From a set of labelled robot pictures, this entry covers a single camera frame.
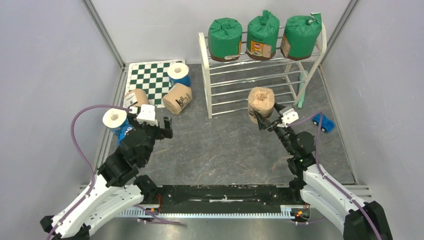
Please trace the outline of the blue toy car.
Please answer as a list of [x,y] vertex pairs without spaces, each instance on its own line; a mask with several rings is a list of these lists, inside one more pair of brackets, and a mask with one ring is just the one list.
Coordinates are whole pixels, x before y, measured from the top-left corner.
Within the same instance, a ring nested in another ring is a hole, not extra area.
[[314,125],[318,126],[321,120],[321,131],[324,133],[330,133],[335,128],[335,123],[328,119],[325,115],[321,116],[321,114],[317,114],[312,118],[312,122]]

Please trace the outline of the cream metal shelf rack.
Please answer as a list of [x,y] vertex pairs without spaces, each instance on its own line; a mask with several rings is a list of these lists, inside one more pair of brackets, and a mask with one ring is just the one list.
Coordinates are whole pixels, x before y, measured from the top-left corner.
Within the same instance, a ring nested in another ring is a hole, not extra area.
[[278,47],[271,59],[255,60],[245,52],[243,40],[238,60],[218,62],[210,56],[208,36],[200,32],[198,42],[208,118],[246,110],[248,95],[255,87],[272,89],[275,101],[285,106],[303,102],[307,85],[327,51],[324,26],[319,36],[321,39],[315,42],[311,56],[306,59],[286,58]]

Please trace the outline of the green roll on shelf left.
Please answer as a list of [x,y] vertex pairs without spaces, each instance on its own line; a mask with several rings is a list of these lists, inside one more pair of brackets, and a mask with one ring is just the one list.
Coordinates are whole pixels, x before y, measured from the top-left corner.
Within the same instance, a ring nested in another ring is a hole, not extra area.
[[218,62],[238,60],[241,55],[243,28],[238,20],[224,17],[215,19],[208,30],[210,57]]

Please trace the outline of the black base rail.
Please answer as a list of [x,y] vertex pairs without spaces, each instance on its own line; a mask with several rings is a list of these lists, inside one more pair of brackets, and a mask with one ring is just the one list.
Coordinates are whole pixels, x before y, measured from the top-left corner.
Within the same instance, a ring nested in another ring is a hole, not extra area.
[[307,222],[309,205],[284,185],[162,185],[127,215],[148,219],[141,208],[159,218],[261,218]]

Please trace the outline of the brown roll with label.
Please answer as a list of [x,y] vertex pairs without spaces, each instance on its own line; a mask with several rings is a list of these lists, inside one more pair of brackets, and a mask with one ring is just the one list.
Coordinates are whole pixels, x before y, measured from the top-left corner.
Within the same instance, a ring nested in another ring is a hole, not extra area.
[[128,92],[123,98],[123,107],[140,107],[143,104],[149,105],[149,99],[146,92],[143,89],[136,88]]

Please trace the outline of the blue white roll front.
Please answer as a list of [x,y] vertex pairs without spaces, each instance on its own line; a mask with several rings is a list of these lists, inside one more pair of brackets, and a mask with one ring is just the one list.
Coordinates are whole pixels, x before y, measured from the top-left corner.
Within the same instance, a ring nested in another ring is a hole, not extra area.
[[129,126],[128,111],[110,108],[103,117],[102,123],[117,137],[121,135]]

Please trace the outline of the blue white roll rear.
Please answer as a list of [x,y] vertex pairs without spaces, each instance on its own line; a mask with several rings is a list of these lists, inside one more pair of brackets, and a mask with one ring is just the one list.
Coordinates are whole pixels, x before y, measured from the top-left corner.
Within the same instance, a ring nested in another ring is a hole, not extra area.
[[175,84],[182,84],[187,87],[191,86],[190,70],[185,63],[176,62],[171,64],[167,68],[167,75],[172,87]]

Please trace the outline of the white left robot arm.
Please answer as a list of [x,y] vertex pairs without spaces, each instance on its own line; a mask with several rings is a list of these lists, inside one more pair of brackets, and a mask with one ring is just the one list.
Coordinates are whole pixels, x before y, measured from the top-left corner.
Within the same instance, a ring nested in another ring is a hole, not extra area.
[[131,121],[134,128],[98,168],[94,183],[60,213],[40,220],[50,240],[88,240],[125,209],[158,198],[156,184],[149,176],[139,175],[139,170],[149,162],[157,140],[173,137],[172,118],[163,121],[164,127]]

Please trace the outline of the green paper roll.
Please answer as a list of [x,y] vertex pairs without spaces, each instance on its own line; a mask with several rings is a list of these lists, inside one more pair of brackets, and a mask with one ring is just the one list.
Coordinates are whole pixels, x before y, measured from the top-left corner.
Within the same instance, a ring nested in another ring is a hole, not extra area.
[[247,25],[246,54],[258,61],[270,60],[276,54],[280,20],[269,10]]

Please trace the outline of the brown paper roll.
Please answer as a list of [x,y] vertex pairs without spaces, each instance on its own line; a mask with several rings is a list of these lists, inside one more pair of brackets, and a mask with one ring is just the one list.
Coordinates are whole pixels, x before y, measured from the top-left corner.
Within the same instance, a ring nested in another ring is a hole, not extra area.
[[269,119],[274,110],[275,94],[272,89],[266,87],[254,87],[247,99],[247,109],[250,120],[257,124],[254,112],[265,119]]

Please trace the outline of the blue white roll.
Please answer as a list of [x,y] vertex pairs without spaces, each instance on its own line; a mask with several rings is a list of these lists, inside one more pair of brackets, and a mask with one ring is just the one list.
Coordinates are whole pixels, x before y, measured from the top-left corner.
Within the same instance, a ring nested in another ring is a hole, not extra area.
[[187,87],[191,86],[190,70],[185,63],[176,62],[171,64],[167,68],[167,75],[172,87],[175,84],[182,84]]
[[103,117],[102,123],[117,137],[121,135],[129,126],[128,111],[110,108]]

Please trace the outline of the brown roll with cartoon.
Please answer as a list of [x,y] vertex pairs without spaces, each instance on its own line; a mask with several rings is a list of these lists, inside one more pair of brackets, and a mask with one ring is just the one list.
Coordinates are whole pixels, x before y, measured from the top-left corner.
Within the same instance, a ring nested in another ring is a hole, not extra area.
[[176,83],[162,101],[171,113],[179,115],[192,99],[192,89],[184,84]]

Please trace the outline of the green white chessboard mat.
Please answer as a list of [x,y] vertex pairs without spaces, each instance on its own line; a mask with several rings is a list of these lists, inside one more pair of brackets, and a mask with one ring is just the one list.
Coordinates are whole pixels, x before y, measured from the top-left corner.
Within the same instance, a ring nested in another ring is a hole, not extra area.
[[128,67],[124,93],[142,89],[151,105],[164,108],[162,98],[172,88],[168,76],[168,68],[175,63],[185,63],[185,60],[172,59],[164,61],[135,62]]

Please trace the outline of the green brown roll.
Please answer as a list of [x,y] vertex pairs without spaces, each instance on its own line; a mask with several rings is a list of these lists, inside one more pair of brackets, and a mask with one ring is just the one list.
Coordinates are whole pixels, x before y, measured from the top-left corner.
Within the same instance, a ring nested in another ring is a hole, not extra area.
[[286,58],[295,61],[309,58],[321,31],[322,16],[320,12],[289,17],[280,45],[281,53]]

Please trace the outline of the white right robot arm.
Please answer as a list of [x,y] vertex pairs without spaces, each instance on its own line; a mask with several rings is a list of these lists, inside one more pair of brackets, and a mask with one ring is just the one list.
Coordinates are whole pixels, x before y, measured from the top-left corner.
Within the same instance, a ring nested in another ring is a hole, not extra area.
[[318,136],[296,133],[293,126],[305,122],[292,107],[275,103],[271,108],[279,117],[269,121],[257,110],[249,114],[260,130],[274,132],[285,150],[290,172],[289,199],[295,204],[315,207],[342,234],[345,240],[391,240],[393,235],[383,207],[375,200],[367,202],[332,177],[318,159]]

